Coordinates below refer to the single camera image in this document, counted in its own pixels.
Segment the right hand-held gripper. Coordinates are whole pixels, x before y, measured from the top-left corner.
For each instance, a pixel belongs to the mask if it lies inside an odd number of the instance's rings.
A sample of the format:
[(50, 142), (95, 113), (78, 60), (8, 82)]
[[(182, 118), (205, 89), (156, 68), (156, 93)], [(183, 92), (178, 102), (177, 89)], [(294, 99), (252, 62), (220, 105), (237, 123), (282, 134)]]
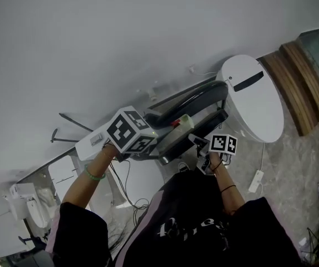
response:
[(209, 154), (211, 152), (216, 152), (219, 155), (224, 166), (229, 165), (231, 157), (236, 155), (238, 139), (232, 135), (213, 134), (207, 140), (190, 133), (188, 139), (197, 147), (197, 168), (205, 175), (214, 174), (210, 169)]

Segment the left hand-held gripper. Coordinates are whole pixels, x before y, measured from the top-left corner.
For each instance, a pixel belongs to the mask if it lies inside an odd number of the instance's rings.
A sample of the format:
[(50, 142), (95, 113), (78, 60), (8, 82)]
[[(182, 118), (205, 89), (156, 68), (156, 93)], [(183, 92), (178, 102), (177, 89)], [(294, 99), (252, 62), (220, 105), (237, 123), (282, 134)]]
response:
[(109, 122), (106, 136), (117, 148), (119, 162), (128, 158), (137, 161), (156, 159), (151, 152), (157, 144), (158, 134), (133, 106), (117, 111)]

